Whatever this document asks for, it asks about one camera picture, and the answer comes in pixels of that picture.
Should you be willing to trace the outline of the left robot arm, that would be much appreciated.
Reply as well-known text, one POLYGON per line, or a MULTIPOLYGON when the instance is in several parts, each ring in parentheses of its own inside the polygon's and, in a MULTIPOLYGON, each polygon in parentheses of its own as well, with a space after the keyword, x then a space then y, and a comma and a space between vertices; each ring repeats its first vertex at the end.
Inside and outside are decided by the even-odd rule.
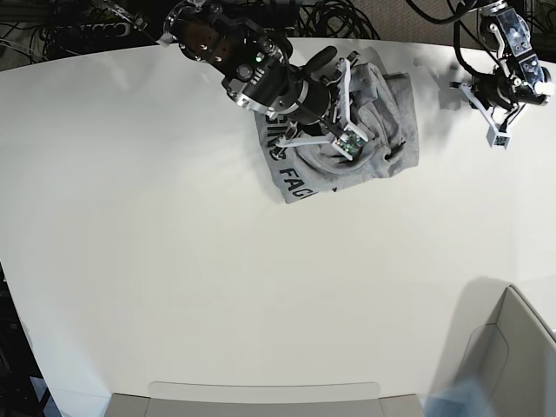
POLYGON ((453 83, 479 110, 489 125, 493 142, 509 140, 509 127, 527 105, 545 105, 555 95, 555 83, 533 50, 525 19, 506 1, 459 1, 451 11, 480 16, 478 44, 494 60, 490 73, 474 69, 463 58, 461 20, 453 23, 453 49, 460 66, 471 75, 469 83, 453 83))

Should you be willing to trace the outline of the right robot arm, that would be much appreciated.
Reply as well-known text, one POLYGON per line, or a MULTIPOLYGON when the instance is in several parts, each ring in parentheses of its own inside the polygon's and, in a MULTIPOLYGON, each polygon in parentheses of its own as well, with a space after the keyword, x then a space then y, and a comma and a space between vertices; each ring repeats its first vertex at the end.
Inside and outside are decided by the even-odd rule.
POLYGON ((351 120, 351 69, 358 54, 338 59, 327 46, 301 67, 289 59, 288 39, 247 17, 231 18, 218 3, 182 1, 166 17, 164 34, 188 59, 211 65, 239 107, 289 125, 280 149, 329 144, 353 160, 368 142, 351 120))

